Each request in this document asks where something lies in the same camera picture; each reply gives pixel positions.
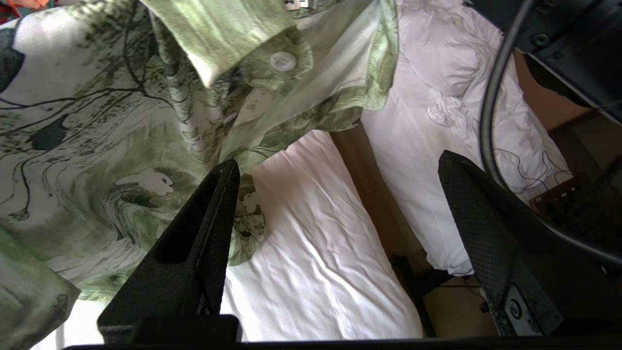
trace textured black surface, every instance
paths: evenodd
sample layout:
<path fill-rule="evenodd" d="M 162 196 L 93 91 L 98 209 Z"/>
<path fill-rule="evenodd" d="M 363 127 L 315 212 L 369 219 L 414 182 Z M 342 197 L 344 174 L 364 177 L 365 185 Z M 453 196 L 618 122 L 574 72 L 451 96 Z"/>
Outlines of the textured black surface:
<path fill-rule="evenodd" d="M 106 343 L 126 343 L 144 318 L 193 316 L 201 297 L 218 313 L 225 283 L 239 170 L 212 170 L 147 253 L 97 324 Z"/>
<path fill-rule="evenodd" d="M 530 208 L 467 158 L 445 151 L 439 177 L 502 334 L 513 334 L 503 311 L 511 285 L 543 334 L 620 332 L 622 290 L 582 251 L 554 237 Z"/>

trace shirt button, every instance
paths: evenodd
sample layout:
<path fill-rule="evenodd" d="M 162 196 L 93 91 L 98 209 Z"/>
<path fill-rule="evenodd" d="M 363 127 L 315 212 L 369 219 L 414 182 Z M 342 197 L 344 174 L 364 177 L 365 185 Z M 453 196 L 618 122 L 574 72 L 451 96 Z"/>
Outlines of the shirt button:
<path fill-rule="evenodd" d="M 287 72 L 296 68 L 296 56 L 289 52 L 277 52 L 270 57 L 270 64 L 276 70 Z"/>

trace white sheet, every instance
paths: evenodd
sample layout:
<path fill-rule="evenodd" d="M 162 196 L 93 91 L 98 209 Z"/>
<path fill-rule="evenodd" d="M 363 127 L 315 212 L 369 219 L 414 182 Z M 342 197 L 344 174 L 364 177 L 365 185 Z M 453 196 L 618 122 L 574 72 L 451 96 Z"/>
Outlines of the white sheet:
<path fill-rule="evenodd" d="M 383 178 L 433 267 L 472 271 L 445 199 L 438 160 L 445 149 L 481 165 L 478 119 L 501 33 L 461 0 L 398 4 L 400 57 L 389 101 L 362 122 Z M 566 163 L 522 99 L 513 60 L 495 114 L 504 178 L 524 201 L 568 175 Z"/>
<path fill-rule="evenodd" d="M 330 136 L 312 131 L 253 169 L 266 239 L 229 267 L 221 313 L 248 341 L 421 338 Z"/>

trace shirt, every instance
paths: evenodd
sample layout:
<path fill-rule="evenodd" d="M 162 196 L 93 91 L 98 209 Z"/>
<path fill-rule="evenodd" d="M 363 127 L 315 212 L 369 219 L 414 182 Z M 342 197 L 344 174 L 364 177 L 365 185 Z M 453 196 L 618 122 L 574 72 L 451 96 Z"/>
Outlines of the shirt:
<path fill-rule="evenodd" d="M 209 170 L 384 105 L 391 0 L 98 0 L 0 27 L 0 348 L 109 300 Z M 230 264 L 265 226 L 244 175 Z"/>

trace white bedsheet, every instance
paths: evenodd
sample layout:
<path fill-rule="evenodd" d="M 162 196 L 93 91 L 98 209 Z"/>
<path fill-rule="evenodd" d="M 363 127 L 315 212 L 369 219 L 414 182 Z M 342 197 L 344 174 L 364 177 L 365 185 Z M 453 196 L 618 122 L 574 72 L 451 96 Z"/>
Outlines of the white bedsheet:
<path fill-rule="evenodd" d="M 248 341 L 421 338 L 330 136 L 312 131 L 252 172 L 266 239 L 227 269 L 221 313 Z"/>
<path fill-rule="evenodd" d="M 400 56 L 389 101 L 364 111 L 383 178 L 433 267 L 472 271 L 437 174 L 443 150 L 481 166 L 480 105 L 501 33 L 461 0 L 398 2 Z M 564 158 L 522 99 L 511 60 L 494 120 L 497 160 L 524 201 L 569 176 Z"/>

